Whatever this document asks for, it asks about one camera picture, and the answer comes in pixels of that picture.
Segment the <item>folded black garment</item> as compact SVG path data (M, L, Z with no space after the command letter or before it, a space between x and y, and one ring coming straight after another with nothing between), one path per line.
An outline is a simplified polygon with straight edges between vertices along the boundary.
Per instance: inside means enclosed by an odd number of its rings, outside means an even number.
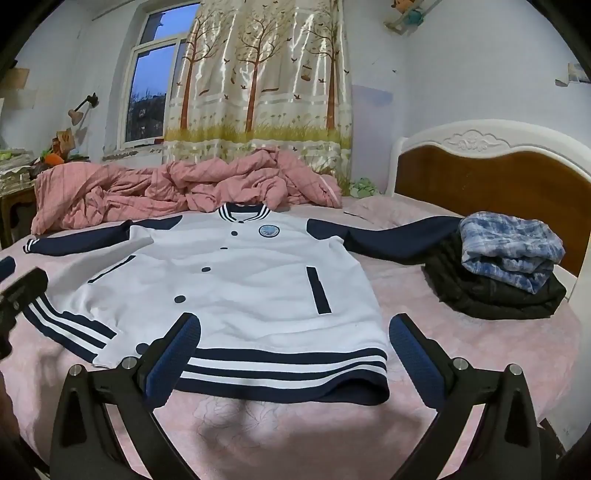
M544 319L556 312L566 296L566 288L554 275L532 294L468 271L461 253L460 234L455 232L436 246L423 266L439 300L457 312L485 320Z

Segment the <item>pink crumpled quilt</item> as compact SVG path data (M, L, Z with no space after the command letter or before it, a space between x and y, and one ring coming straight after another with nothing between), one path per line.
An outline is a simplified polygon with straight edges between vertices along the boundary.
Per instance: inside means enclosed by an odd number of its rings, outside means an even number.
M225 203L341 208L334 176L318 174L287 150L258 149L225 162L172 161L158 167L72 162L41 173L34 186L37 212L31 232L75 230L102 223L211 213Z

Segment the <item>pink bed sheet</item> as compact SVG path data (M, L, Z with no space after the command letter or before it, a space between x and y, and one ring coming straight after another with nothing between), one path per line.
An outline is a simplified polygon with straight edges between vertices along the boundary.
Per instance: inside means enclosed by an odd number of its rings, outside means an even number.
M348 407L381 425L397 356L436 413L396 479L438 479L475 406L483 416L459 479L540 479L544 457L526 377L449 356L409 315L385 320L359 263L414 263L458 227L439 216L375 231L224 204L211 213L125 221L30 240L28 255L70 257L56 277L35 268L1 295L1 333L18 317L76 357L53 424L54 479L133 479L107 409L115 406L143 462L143 477L199 479L156 411L174 392L193 400L314 406L294 444L256 466L287 477L297 447L325 461L334 447L361 461L377 449L370 430L341 424Z

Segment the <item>wall shelf with toys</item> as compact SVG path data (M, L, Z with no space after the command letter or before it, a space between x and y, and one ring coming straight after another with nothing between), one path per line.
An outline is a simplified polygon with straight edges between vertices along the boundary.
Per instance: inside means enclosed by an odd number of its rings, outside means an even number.
M392 7L398 17L384 23L384 26L398 35L404 36L416 30L441 0L394 0Z

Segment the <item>white navy varsity jacket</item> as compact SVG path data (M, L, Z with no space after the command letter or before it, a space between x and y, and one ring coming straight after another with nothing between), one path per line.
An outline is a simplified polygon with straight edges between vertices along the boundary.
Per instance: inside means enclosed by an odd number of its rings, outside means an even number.
M182 314L197 320L181 391L273 403L389 398L388 339L360 256L417 264L459 219L365 230L225 204L33 238L67 266L28 306L43 335L96 367L139 356Z

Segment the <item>orange toy on table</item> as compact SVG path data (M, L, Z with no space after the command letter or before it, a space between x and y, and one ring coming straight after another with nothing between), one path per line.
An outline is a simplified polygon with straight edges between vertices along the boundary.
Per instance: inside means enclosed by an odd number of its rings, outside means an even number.
M64 160L57 154L55 153L47 153L44 157L43 157L44 163L53 167L53 166L57 166L57 165L61 165L64 163Z

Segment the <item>cluttered side table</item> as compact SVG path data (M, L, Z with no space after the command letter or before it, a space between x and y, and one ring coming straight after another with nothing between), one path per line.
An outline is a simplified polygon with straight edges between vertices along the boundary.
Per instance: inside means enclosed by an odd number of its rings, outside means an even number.
M35 179L47 169L41 157L24 149L1 150L1 248L31 232L36 214Z

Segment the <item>white framed window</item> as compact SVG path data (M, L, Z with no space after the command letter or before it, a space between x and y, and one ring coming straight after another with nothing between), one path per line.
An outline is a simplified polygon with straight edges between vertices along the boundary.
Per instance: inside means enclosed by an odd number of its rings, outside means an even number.
M182 57L198 1L158 6L142 13L122 87L121 149L163 141L171 95L180 86Z

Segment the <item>tree print curtain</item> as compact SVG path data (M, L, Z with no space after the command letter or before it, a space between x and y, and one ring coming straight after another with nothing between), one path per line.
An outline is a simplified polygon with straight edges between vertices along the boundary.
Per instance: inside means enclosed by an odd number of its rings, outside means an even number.
M163 158L280 148L346 188L351 87L341 1L205 1L171 90Z

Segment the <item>folded blue plaid shirt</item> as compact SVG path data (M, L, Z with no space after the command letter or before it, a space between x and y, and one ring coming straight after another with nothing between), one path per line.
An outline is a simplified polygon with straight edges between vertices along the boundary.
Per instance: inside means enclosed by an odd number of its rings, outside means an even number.
M531 294L546 284L561 263L561 238L544 222L480 211L459 226L462 265L471 273Z

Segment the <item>wall mounted desk lamp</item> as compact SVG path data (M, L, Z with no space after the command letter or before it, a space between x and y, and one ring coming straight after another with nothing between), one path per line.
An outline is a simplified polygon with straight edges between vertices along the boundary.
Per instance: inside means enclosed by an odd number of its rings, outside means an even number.
M70 119L71 125L76 126L82 121L82 119L84 118L82 108L84 106L95 108L98 105L98 103L98 96L96 93L93 93L91 95L87 95L86 98L75 109L69 109L67 115Z

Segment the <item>white brown wooden headboard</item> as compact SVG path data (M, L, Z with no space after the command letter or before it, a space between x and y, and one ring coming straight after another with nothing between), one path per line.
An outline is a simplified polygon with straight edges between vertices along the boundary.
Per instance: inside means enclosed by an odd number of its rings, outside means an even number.
M589 256L590 149L550 128L481 119L403 137L394 143L387 192L461 215L539 219L562 239L561 267L573 276Z

